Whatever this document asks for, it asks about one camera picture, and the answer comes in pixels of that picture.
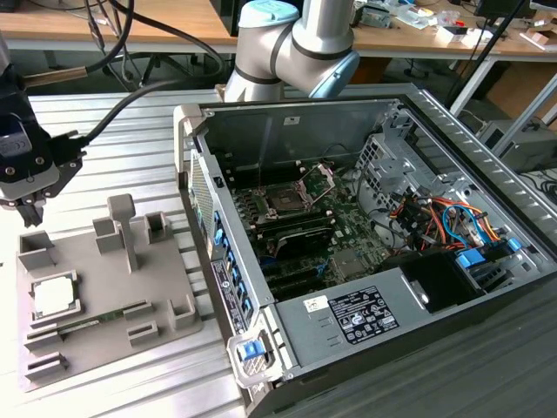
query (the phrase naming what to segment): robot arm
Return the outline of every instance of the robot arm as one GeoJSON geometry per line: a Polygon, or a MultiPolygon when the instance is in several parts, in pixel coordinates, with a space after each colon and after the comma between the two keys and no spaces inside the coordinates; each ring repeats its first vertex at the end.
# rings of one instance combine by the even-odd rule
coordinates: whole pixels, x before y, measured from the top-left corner
{"type": "Polygon", "coordinates": [[[236,67],[225,101],[275,101],[283,81],[310,98],[337,96],[356,71],[350,18],[353,0],[305,0],[302,17],[291,4],[254,0],[239,20],[236,67]]]}
{"type": "Polygon", "coordinates": [[[84,143],[70,135],[51,138],[38,124],[0,34],[0,206],[18,210],[25,226],[43,221],[46,198],[82,166],[84,143]]]}
{"type": "MultiPolygon", "coordinates": [[[[126,9],[115,0],[110,2],[120,11],[126,11],[130,25],[133,15],[140,22],[156,23],[158,28],[162,25],[169,33],[191,40],[191,36],[179,30],[134,13],[132,6],[126,9]]],[[[226,86],[225,101],[279,100],[282,81],[311,98],[336,96],[359,62],[358,54],[352,51],[351,12],[352,0],[306,0],[300,19],[298,10],[288,3],[249,2],[242,9],[238,59],[226,86]]],[[[125,37],[121,41],[118,41],[118,48],[122,47],[125,37]]],[[[208,45],[205,49],[218,58],[208,45]]],[[[56,71],[47,78],[57,82],[86,77],[88,71],[102,66],[97,63],[70,69],[64,74],[56,71]]],[[[107,114],[99,124],[101,127],[85,137],[71,138],[77,132],[70,132],[52,138],[37,122],[23,79],[11,64],[0,33],[0,206],[18,210],[25,226],[39,225],[43,221],[46,199],[56,197],[76,175],[85,155],[83,149],[91,139],[133,100],[174,83],[175,80],[155,83],[132,93],[107,114]]]]}

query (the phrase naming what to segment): gray equipment box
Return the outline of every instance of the gray equipment box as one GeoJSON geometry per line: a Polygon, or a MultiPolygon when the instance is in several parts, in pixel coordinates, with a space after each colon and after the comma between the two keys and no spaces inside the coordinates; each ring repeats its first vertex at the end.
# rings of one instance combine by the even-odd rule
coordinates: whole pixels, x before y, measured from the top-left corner
{"type": "Polygon", "coordinates": [[[479,133],[479,140],[516,172],[556,168],[557,135],[538,119],[533,119],[531,123],[532,127],[519,131],[504,148],[500,146],[500,140],[513,124],[513,120],[489,122],[479,133]]]}
{"type": "MultiPolygon", "coordinates": [[[[193,237],[206,248],[200,260],[250,416],[267,416],[324,393],[483,321],[555,277],[554,210],[426,91],[405,94],[401,88],[400,94],[368,98],[188,105],[177,108],[177,115],[178,184],[193,237]],[[179,160],[184,144],[191,145],[186,162],[179,160]],[[312,277],[319,280],[325,269],[335,268],[339,283],[319,290],[310,284],[296,297],[279,295],[272,290],[274,279],[265,273],[269,256],[259,256],[258,242],[268,231],[260,225],[272,226],[278,219],[274,225],[284,226],[288,211],[311,208],[318,199],[315,194],[307,198],[312,185],[302,187],[303,178],[294,182],[302,199],[292,192],[273,192],[263,201],[261,185],[289,167],[298,167],[300,176],[311,167],[328,179],[342,179],[326,168],[332,166],[344,173],[343,187],[361,212],[349,215],[353,222],[347,228],[330,222],[319,229],[333,230],[332,238],[325,239],[331,257],[314,267],[312,277]],[[250,216],[238,192],[248,172],[255,173],[249,193],[258,202],[250,216]],[[447,270],[430,286],[428,280],[444,268],[437,261],[415,270],[393,261],[400,251],[417,252],[409,241],[412,225],[395,219],[388,226],[389,213],[405,193],[481,208],[504,236],[499,244],[519,244],[479,268],[451,259],[462,250],[449,251],[451,260],[442,261],[447,270]],[[271,205],[278,210],[271,211],[271,205]],[[264,219],[257,215],[262,210],[264,219]],[[249,219],[256,220],[250,224],[249,219]],[[350,241],[346,235],[370,221],[380,241],[369,241],[373,248],[366,250],[364,261],[359,254],[365,251],[363,240],[350,241]],[[339,249],[341,240],[344,249],[339,249]],[[391,248],[390,256],[380,248],[391,248]],[[372,272],[362,275],[370,265],[372,272]],[[464,298],[449,295],[446,283],[457,281],[466,289],[464,298]],[[443,303],[436,305],[439,297],[443,303]]],[[[342,205],[332,207],[332,218],[342,205]]],[[[298,242],[297,237],[291,233],[287,238],[298,242]]],[[[319,244],[318,239],[310,242],[319,244]]],[[[485,239],[474,242],[482,251],[499,245],[495,240],[489,245],[485,239]]],[[[290,256],[302,255],[305,244],[293,246],[299,254],[290,256]]],[[[273,251],[270,262],[277,263],[279,250],[273,251]]]]}

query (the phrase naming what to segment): motherboard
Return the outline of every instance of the motherboard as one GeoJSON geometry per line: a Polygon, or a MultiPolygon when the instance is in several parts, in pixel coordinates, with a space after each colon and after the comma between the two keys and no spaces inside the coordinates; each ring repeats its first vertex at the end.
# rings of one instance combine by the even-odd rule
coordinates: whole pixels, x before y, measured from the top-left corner
{"type": "Polygon", "coordinates": [[[355,199],[353,182],[327,163],[299,165],[297,172],[296,180],[232,189],[277,300],[365,277],[389,256],[355,199]]]}

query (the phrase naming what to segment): blue connector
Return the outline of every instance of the blue connector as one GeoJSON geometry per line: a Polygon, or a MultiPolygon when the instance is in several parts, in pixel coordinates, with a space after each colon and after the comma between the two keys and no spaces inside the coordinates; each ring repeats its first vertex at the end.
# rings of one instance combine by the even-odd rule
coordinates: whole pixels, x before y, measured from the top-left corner
{"type": "Polygon", "coordinates": [[[245,284],[244,282],[240,281],[240,283],[238,284],[238,299],[241,301],[246,294],[247,292],[245,290],[245,284]]]}
{"type": "Polygon", "coordinates": [[[242,304],[242,310],[244,311],[246,317],[249,317],[252,314],[252,302],[248,298],[245,298],[244,303],[242,304]]]}
{"type": "Polygon", "coordinates": [[[219,228],[215,233],[215,238],[213,239],[215,246],[220,246],[223,242],[223,237],[225,236],[225,232],[222,228],[219,228]]]}
{"type": "Polygon", "coordinates": [[[456,260],[464,268],[471,268],[486,261],[486,259],[484,259],[484,256],[481,255],[481,253],[476,248],[463,251],[459,254],[459,257],[456,260]]]}
{"type": "Polygon", "coordinates": [[[238,353],[240,354],[240,359],[242,361],[248,361],[264,355],[265,346],[260,340],[246,342],[244,345],[238,348],[238,353]]]}
{"type": "Polygon", "coordinates": [[[513,250],[514,252],[517,252],[522,248],[522,244],[516,238],[511,238],[507,242],[507,244],[508,244],[509,248],[511,250],[513,250]]]}
{"type": "Polygon", "coordinates": [[[234,266],[232,268],[232,283],[234,283],[234,286],[238,285],[239,280],[241,279],[241,275],[240,275],[240,271],[238,270],[237,266],[234,266]]]}

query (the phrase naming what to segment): cluttered desk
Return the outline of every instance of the cluttered desk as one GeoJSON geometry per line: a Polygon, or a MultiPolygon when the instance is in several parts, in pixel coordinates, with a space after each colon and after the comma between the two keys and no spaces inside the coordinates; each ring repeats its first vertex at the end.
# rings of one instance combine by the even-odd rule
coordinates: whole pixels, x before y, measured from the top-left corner
{"type": "MultiPolygon", "coordinates": [[[[217,69],[192,79],[225,74],[209,44],[134,0],[107,0],[118,40],[83,67],[23,76],[0,42],[0,216],[17,231],[2,254],[0,307],[17,301],[7,415],[372,416],[366,403],[387,392],[397,406],[375,410],[395,416],[379,408],[400,412],[397,367],[405,385],[466,384],[455,414],[481,409],[477,388],[482,413],[509,408],[483,399],[507,386],[466,377],[492,376],[496,347],[554,336],[557,208],[504,152],[509,132],[547,127],[519,118],[481,139],[451,110],[526,2],[474,31],[485,46],[445,103],[413,84],[348,85],[352,1],[306,0],[301,16],[247,3],[232,74],[210,90],[168,91],[174,79],[28,98],[110,65],[134,21],[209,54],[217,69]],[[459,361],[475,368],[455,376],[459,361]]],[[[401,18],[428,24],[417,11],[401,18]]],[[[464,40],[445,18],[438,41],[464,40]]],[[[535,348],[497,378],[554,366],[551,344],[535,348]]]]}
{"type": "MultiPolygon", "coordinates": [[[[23,1],[15,13],[0,13],[0,28],[6,37],[8,45],[14,50],[39,50],[39,51],[95,51],[97,46],[91,41],[91,31],[87,24],[86,14],[83,10],[60,11],[45,9],[37,6],[41,0],[34,3],[23,1]]],[[[172,0],[159,0],[148,2],[138,1],[138,10],[148,17],[165,22],[170,26],[184,30],[194,37],[207,42],[219,53],[234,53],[238,39],[231,36],[238,30],[230,26],[227,17],[220,15],[230,14],[230,10],[239,7],[239,1],[230,1],[213,9],[210,0],[186,0],[175,2],[172,0]]],[[[396,17],[389,17],[388,27],[384,29],[371,27],[364,23],[357,24],[354,29],[353,48],[362,57],[405,57],[405,58],[431,58],[431,59],[459,59],[467,60],[471,57],[475,45],[478,43],[481,29],[477,23],[486,21],[484,17],[474,16],[474,8],[470,3],[463,2],[462,5],[451,4],[448,0],[438,2],[416,2],[416,5],[424,4],[421,11],[415,14],[415,19],[421,22],[422,29],[417,29],[411,24],[405,24],[396,17]],[[474,29],[473,35],[466,38],[465,42],[447,42],[446,37],[438,37],[438,25],[435,20],[428,19],[430,15],[446,11],[444,18],[451,22],[459,21],[465,27],[474,29]]],[[[69,8],[69,6],[58,5],[54,8],[69,8]]],[[[508,13],[508,5],[503,9],[496,10],[487,17],[503,17],[508,13]]],[[[410,22],[409,13],[405,14],[406,21],[410,22]]],[[[98,25],[107,44],[114,42],[115,36],[111,28],[106,24],[98,25]]],[[[475,77],[471,78],[460,96],[453,105],[453,113],[458,114],[466,105],[467,101],[478,89],[489,71],[499,61],[510,62],[557,62],[557,54],[544,51],[528,42],[520,34],[526,32],[527,27],[516,21],[507,29],[507,35],[501,39],[491,50],[487,59],[482,63],[475,77]]],[[[478,45],[477,58],[485,45],[486,39],[482,39],[478,45]]],[[[153,28],[149,25],[135,22],[131,28],[127,47],[130,51],[152,51],[152,52],[200,52],[203,51],[197,45],[184,42],[179,37],[153,28]]],[[[369,66],[375,67],[377,63],[371,62],[369,66]]],[[[377,78],[371,78],[369,82],[377,82],[377,78]]]]}

